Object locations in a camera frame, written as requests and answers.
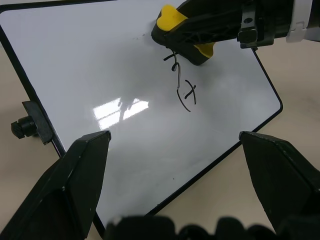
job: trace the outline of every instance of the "white board surface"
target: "white board surface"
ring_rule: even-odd
[[[219,42],[194,66],[181,56],[177,94],[169,49],[151,30],[162,6],[181,0],[121,0],[9,10],[0,25],[68,150],[108,129],[112,140],[96,209],[102,223],[146,214],[280,108],[251,49]]]

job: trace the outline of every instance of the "white robot part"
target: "white robot part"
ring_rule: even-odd
[[[294,0],[291,26],[287,43],[300,42],[305,38],[313,0]]]

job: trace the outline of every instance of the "black plastic part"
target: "black plastic part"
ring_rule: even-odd
[[[39,106],[33,101],[24,101],[23,106],[28,116],[11,123],[11,131],[17,138],[30,137],[38,134],[44,145],[53,138],[53,132],[42,114]]]
[[[275,38],[287,36],[293,3],[294,0],[187,0],[177,10],[188,19],[163,34],[165,46],[173,48],[235,38],[241,48],[272,45]],[[157,43],[161,42],[160,34],[153,35]],[[188,51],[186,47],[176,52],[192,63],[199,62],[198,56]]]
[[[11,123],[11,131],[18,139],[37,134],[37,126],[31,116],[25,116]]]
[[[104,240],[177,240],[174,223],[162,216],[132,216],[108,224]]]
[[[0,239],[68,239],[88,236],[101,194],[111,135],[76,140],[38,180]]]
[[[246,162],[255,192],[278,233],[292,215],[320,214],[320,172],[289,142],[242,132]]]
[[[190,43],[176,42],[167,37],[167,32],[161,30],[157,24],[151,32],[152,39],[162,46],[165,46],[172,51],[180,54],[184,58],[188,59],[192,64],[199,66],[207,61],[209,58],[199,52],[199,50]]]
[[[53,133],[38,104],[36,104],[34,101],[24,101],[22,104],[26,113],[32,117],[32,120],[36,126],[36,131],[43,144],[48,144],[53,137]]]
[[[179,232],[179,240],[209,240],[210,236],[206,230],[197,225],[188,225]]]

